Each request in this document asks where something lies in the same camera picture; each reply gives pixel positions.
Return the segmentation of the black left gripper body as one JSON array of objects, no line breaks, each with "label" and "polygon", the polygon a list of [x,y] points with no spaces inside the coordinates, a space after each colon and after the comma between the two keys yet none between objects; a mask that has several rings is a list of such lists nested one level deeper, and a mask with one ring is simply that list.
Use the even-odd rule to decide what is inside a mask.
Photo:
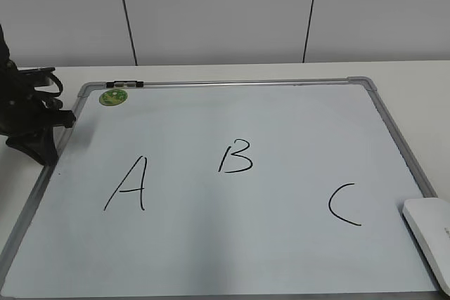
[{"label": "black left gripper body", "polygon": [[73,127],[76,117],[63,109],[63,84],[54,74],[50,86],[26,83],[11,60],[1,66],[1,134],[21,136],[44,128]]}]

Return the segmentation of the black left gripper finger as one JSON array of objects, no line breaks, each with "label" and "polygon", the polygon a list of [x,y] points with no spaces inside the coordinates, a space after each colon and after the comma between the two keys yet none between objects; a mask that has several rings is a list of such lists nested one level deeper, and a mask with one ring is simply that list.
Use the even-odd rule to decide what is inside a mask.
[{"label": "black left gripper finger", "polygon": [[10,136],[6,140],[6,145],[28,155],[43,166],[53,166],[58,161],[52,128],[44,128],[21,136]]}]

